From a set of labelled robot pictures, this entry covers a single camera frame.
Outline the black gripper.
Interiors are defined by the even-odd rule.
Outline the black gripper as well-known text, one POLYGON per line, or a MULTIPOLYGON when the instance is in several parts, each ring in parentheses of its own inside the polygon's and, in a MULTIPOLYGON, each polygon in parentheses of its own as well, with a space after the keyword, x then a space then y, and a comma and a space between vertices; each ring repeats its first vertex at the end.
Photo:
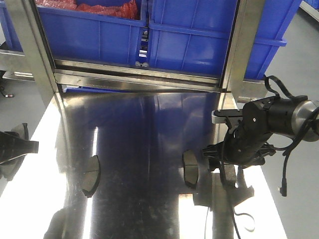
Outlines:
POLYGON ((224 123, 228 130, 218 144, 210 144, 202 150, 208 158, 209 171, 220 169, 222 163, 250 167, 265 164, 265 156, 275 150, 266 145, 272 136, 268 123, 268 111, 276 97, 267 97, 246 103, 241 110, 227 109, 212 112, 214 124, 224 123))

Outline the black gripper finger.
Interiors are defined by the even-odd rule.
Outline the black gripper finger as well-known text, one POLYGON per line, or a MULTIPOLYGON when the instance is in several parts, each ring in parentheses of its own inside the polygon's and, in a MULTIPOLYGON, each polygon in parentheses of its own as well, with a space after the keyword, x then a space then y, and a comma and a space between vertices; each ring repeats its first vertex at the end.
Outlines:
POLYGON ((39 142, 21 139, 8 132, 0 132, 0 163, 4 164, 30 153, 38 153, 39 142))

